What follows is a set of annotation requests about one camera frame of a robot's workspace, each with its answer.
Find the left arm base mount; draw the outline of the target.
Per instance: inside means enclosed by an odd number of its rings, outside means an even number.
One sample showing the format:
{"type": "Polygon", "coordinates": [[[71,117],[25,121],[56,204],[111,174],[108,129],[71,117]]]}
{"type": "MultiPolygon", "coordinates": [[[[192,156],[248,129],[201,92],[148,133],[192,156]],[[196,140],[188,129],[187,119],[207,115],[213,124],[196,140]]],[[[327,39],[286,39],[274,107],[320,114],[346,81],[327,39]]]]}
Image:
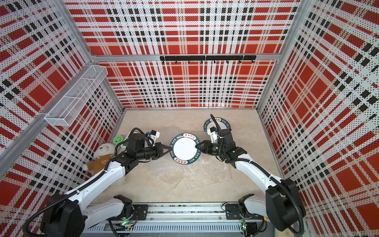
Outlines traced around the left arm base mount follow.
{"type": "Polygon", "coordinates": [[[133,204],[131,215],[127,218],[128,221],[145,221],[147,218],[149,206],[147,204],[133,204]]]}

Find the grey rimmed plate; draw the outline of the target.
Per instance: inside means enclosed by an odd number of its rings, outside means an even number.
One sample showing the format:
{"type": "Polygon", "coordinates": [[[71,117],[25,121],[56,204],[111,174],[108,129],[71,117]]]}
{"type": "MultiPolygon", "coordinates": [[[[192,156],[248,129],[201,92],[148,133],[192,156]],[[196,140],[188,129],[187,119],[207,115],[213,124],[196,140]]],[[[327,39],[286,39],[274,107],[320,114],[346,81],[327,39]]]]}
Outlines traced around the grey rimmed plate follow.
{"type": "MultiPolygon", "coordinates": [[[[229,130],[231,130],[231,125],[230,125],[230,123],[226,119],[223,119],[223,118],[220,118],[220,117],[215,117],[215,120],[217,121],[217,123],[218,123],[218,125],[219,125],[219,127],[221,129],[229,129],[229,130]]],[[[203,125],[204,132],[208,133],[207,131],[211,127],[216,127],[216,124],[210,118],[210,119],[206,120],[205,123],[204,123],[204,125],[203,125]]]]}
{"type": "Polygon", "coordinates": [[[178,134],[170,143],[170,156],[178,164],[193,164],[201,156],[201,151],[196,148],[199,144],[200,139],[191,133],[178,134]]]}

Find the bubble wrap of plate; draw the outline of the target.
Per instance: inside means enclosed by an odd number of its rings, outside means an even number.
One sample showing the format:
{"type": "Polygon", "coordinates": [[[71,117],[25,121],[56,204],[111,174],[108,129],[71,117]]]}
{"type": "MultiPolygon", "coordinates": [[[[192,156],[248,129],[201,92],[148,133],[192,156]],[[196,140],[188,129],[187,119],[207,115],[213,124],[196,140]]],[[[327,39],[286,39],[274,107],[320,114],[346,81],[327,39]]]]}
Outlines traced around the bubble wrap of plate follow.
{"type": "MultiPolygon", "coordinates": [[[[172,139],[181,133],[191,133],[207,140],[207,134],[201,131],[185,131],[176,126],[164,127],[158,141],[170,146],[172,139]]],[[[218,161],[216,157],[201,152],[200,158],[193,164],[181,165],[172,160],[170,153],[148,163],[148,171],[153,178],[159,179],[172,187],[184,181],[188,190],[222,183],[232,179],[230,168],[218,161]]]]}

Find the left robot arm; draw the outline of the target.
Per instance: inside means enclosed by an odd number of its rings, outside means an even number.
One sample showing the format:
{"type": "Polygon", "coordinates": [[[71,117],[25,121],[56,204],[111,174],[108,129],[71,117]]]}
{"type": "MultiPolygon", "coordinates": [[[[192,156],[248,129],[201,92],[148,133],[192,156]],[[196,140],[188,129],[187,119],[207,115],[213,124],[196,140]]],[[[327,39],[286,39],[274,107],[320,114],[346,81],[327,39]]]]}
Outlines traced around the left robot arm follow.
{"type": "Polygon", "coordinates": [[[79,237],[82,232],[103,220],[127,214],[132,201],[118,195],[108,202],[88,209],[88,205],[105,189],[121,179],[140,163],[155,161],[172,151],[172,147],[157,142],[156,131],[143,133],[134,128],[128,137],[116,144],[114,156],[107,161],[101,172],[63,195],[56,193],[46,207],[31,215],[22,228],[24,235],[37,236],[29,226],[42,215],[41,237],[79,237]]]}

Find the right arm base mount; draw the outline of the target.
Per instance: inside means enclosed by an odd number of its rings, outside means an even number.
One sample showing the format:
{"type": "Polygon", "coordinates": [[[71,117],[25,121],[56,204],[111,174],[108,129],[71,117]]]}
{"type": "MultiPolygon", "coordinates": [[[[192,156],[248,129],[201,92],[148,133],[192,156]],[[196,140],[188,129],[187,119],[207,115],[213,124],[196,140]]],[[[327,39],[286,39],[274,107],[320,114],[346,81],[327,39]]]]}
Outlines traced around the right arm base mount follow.
{"type": "Polygon", "coordinates": [[[245,218],[240,204],[226,203],[224,209],[227,220],[241,220],[245,218]]]}

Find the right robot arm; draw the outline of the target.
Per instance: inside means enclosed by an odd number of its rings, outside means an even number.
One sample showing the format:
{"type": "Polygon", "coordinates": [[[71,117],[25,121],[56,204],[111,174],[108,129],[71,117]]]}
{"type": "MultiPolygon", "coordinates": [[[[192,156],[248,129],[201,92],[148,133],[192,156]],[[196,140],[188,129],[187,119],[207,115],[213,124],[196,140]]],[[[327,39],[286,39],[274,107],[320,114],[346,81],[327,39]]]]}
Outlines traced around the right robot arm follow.
{"type": "Polygon", "coordinates": [[[200,142],[196,149],[218,157],[223,163],[243,172],[265,195],[264,198],[257,198],[248,194],[240,198],[238,209],[241,217],[247,219],[255,214],[260,215],[277,230],[289,230],[301,237],[305,231],[303,218],[306,210],[295,182],[275,176],[256,163],[246,150],[236,146],[230,130],[213,127],[209,136],[211,139],[200,142]]]}

